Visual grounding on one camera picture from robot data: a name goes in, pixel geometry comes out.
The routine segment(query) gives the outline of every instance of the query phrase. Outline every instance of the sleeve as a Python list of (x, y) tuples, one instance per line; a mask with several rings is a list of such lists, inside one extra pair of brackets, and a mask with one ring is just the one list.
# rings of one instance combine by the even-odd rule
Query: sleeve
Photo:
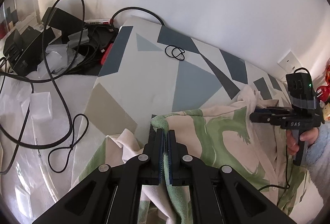
[(307, 168), (323, 201), (330, 196), (330, 124), (319, 127), (319, 136), (307, 150)]

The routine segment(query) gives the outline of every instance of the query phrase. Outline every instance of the black hair tie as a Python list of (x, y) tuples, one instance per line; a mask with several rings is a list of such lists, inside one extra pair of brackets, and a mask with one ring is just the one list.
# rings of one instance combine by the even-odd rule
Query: black hair tie
[[(170, 56), (170, 55), (167, 53), (167, 49), (168, 49), (169, 47), (173, 47), (173, 49), (172, 49), (172, 51), (171, 51), (172, 56)], [(178, 50), (180, 51), (180, 53), (179, 53), (178, 55), (174, 55), (174, 50), (175, 50), (175, 49), (178, 49)], [(181, 47), (177, 47), (177, 46), (166, 46), (166, 48), (165, 48), (165, 54), (166, 54), (167, 56), (172, 57), (172, 58), (175, 58), (175, 59), (177, 59), (177, 60), (184, 60), (184, 53), (185, 53), (185, 50), (183, 50)]]

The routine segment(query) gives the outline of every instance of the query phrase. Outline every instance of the hand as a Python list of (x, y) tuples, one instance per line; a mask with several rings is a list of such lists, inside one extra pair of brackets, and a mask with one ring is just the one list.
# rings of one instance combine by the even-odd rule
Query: hand
[[(286, 130), (285, 133), (286, 133), (286, 144), (288, 145), (288, 153), (290, 155), (296, 155), (296, 153), (299, 151), (299, 146), (292, 135), (292, 131)], [(316, 127), (300, 135), (300, 140), (308, 141), (308, 146), (313, 145), (317, 138), (318, 138), (318, 129)]]

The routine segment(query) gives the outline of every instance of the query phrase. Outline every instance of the dark gray shape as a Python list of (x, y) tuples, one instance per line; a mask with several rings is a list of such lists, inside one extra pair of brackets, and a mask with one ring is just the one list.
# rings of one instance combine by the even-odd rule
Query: dark gray shape
[(291, 108), (292, 106), (291, 106), (291, 103), (288, 103), (288, 101), (286, 100), (286, 99), (284, 99), (284, 98), (281, 98), (282, 99), (282, 102), (283, 102), (283, 106), (284, 107), (289, 107), (289, 108)]
[(254, 83), (257, 89), (260, 91), (260, 94), (264, 100), (272, 99), (272, 95), (270, 94), (268, 86), (263, 77), (258, 79), (257, 81), (254, 81)]
[(282, 89), (281, 89), (281, 87), (279, 86), (277, 80), (276, 80), (273, 76), (271, 76), (271, 75), (269, 75), (269, 74), (268, 74), (268, 77), (269, 77), (269, 79), (270, 79), (270, 81), (271, 81), (271, 83), (272, 83), (273, 88), (275, 88), (275, 89), (277, 89), (277, 90), (279, 90), (279, 91), (282, 91)]
[(163, 51), (139, 34), (136, 34), (136, 44), (138, 46), (138, 51)]
[(221, 49), (220, 52), (227, 64), (231, 78), (235, 81), (248, 84), (248, 75), (246, 74), (245, 61)]
[(199, 54), (196, 45), (190, 37), (165, 26), (161, 27), (157, 42), (168, 46), (181, 47), (184, 50)]
[(202, 54), (201, 56), (207, 63), (207, 65), (211, 68), (215, 76), (218, 78), (219, 82), (222, 84), (224, 89), (226, 90), (230, 99), (233, 99), (239, 92), (240, 89), (234, 84), (234, 82), (229, 79), (221, 70), (219, 70), (212, 62), (210, 62), (206, 57)]
[(133, 26), (121, 27), (109, 55), (100, 70), (99, 77), (118, 72), (132, 29)]
[(214, 74), (187, 61), (180, 61), (172, 111), (198, 109), (221, 87)]

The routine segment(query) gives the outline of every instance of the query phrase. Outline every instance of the device handle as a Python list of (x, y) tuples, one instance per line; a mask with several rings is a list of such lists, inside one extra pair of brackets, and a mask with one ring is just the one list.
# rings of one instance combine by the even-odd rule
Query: device handle
[(306, 152), (308, 148), (308, 141), (301, 141), (300, 135), (307, 130), (292, 130), (292, 135), (299, 146), (299, 151), (296, 156), (293, 157), (293, 164), (296, 166), (304, 165), (306, 162)]

